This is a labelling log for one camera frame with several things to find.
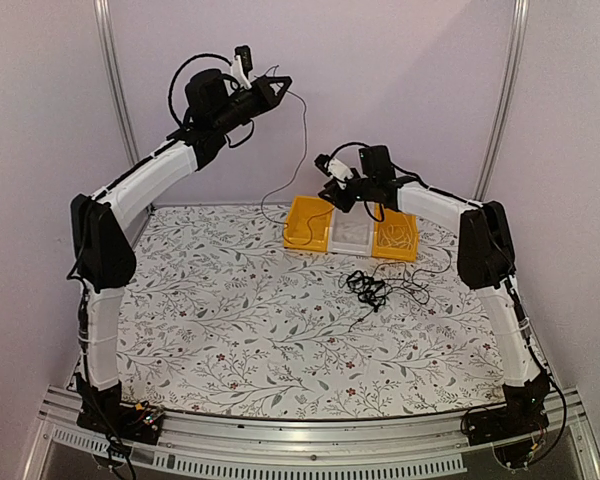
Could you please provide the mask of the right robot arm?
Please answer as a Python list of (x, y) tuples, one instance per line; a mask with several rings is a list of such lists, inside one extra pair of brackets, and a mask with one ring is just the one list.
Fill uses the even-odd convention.
[(319, 196), (347, 213), (358, 202), (421, 217), (458, 238), (456, 270), (480, 300), (503, 362), (502, 408), (470, 413), (465, 424), (473, 436), (517, 436), (544, 429), (549, 421), (544, 400), (550, 379), (530, 346), (529, 319), (515, 277), (515, 251), (503, 205), (478, 202), (426, 184), (395, 165), (384, 145), (358, 143), (361, 167), (334, 153), (320, 154), (315, 166), (328, 177)]

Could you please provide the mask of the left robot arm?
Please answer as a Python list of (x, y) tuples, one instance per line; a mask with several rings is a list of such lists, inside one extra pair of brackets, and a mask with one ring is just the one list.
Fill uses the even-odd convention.
[(209, 165), (233, 130), (276, 108), (291, 84), (289, 76), (248, 81), (219, 69), (194, 75), (185, 87), (185, 113), (165, 143), (110, 184), (72, 200), (75, 264), (68, 277), (82, 285), (84, 362), (76, 386), (85, 412), (106, 433), (121, 433), (129, 423), (116, 358), (121, 300), (137, 265), (128, 226), (167, 189)]

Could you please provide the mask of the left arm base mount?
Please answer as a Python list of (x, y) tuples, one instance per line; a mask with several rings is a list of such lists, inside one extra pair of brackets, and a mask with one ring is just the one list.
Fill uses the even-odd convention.
[(83, 429), (108, 435), (115, 440), (129, 440), (147, 445), (158, 443), (164, 421), (164, 408), (148, 401), (126, 404), (121, 400), (121, 383), (97, 390), (75, 375), (75, 386), (81, 397), (77, 425)]

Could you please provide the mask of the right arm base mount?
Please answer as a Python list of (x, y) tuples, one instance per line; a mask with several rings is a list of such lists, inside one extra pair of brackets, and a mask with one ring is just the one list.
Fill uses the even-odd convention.
[(526, 435), (526, 439), (496, 447), (496, 460), (510, 469), (525, 468), (539, 448), (532, 433), (542, 434), (549, 426), (544, 399), (550, 391), (549, 379), (541, 374), (522, 387), (503, 386), (505, 405), (498, 408), (468, 410), (462, 417), (460, 430), (471, 446), (507, 440)]

